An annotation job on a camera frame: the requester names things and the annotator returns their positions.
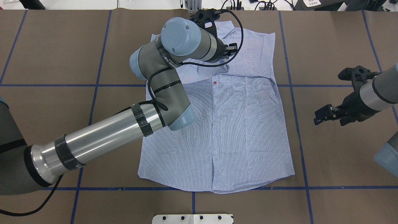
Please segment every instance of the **light blue joint cap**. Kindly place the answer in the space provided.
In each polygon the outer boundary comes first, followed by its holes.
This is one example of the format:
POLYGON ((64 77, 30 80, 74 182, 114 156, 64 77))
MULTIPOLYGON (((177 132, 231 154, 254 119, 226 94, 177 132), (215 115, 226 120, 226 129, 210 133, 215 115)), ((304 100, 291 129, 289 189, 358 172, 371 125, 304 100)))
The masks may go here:
POLYGON ((176 56, 186 56, 193 53, 202 40, 199 27, 181 17, 169 19, 160 33, 163 47, 176 56))
POLYGON ((141 73, 140 70, 140 65, 138 64, 138 56, 140 54, 140 50, 143 46, 141 46, 140 48, 138 48, 138 50, 136 50, 131 56, 130 56, 130 68, 131 70, 135 73, 135 76, 137 76, 137 78, 146 81, 146 78, 144 77, 144 75, 141 73))
POLYGON ((398 177, 398 152, 388 143, 385 143, 375 154, 374 160, 384 169, 398 177))
POLYGON ((8 104, 6 103, 6 101, 1 96, 0 96, 0 103, 4 103, 9 108, 8 104))
POLYGON ((192 104, 190 104, 185 111, 169 125, 169 128, 172 131, 178 131, 195 122, 195 119, 195 111, 193 110, 192 104))

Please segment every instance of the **shirt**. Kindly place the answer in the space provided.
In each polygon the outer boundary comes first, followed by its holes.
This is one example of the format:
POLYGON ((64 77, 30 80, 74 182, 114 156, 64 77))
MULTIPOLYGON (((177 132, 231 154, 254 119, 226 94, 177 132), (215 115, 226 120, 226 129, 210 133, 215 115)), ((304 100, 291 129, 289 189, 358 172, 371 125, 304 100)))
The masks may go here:
MULTIPOLYGON (((216 26, 225 44, 240 43, 240 29, 231 21, 216 26)), ((229 64, 177 68, 196 121, 145 137, 139 177, 185 191, 224 194, 293 175, 273 75, 274 44, 274 33, 245 29, 244 44, 229 64)))

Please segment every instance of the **white plate with holes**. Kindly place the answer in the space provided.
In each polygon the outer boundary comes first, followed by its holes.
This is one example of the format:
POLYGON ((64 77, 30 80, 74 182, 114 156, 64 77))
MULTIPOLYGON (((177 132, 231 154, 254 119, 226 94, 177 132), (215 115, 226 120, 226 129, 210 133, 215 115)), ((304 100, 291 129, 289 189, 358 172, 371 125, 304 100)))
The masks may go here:
POLYGON ((234 224, 232 214, 155 215, 152 224, 234 224))

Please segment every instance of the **white label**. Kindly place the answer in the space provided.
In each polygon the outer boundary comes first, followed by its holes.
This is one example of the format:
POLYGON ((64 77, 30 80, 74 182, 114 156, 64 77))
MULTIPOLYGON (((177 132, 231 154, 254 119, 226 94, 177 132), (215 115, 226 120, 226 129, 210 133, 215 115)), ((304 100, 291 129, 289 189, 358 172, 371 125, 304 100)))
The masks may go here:
POLYGON ((307 7, 313 7, 321 4, 319 0, 303 0, 303 1, 307 7))

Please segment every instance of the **folded shirt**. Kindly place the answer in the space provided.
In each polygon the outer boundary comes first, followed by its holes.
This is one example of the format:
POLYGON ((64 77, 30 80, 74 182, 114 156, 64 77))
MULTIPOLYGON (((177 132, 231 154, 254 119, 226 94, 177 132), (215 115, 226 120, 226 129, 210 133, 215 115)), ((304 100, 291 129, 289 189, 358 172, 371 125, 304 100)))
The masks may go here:
MULTIPOLYGON (((231 21, 216 26, 225 44, 240 43, 240 29, 231 21)), ((145 137, 138 175, 185 191, 218 194, 293 175, 273 74, 274 45, 274 33, 245 29, 244 44, 229 64, 177 68, 196 121, 179 131, 162 128, 145 137)))

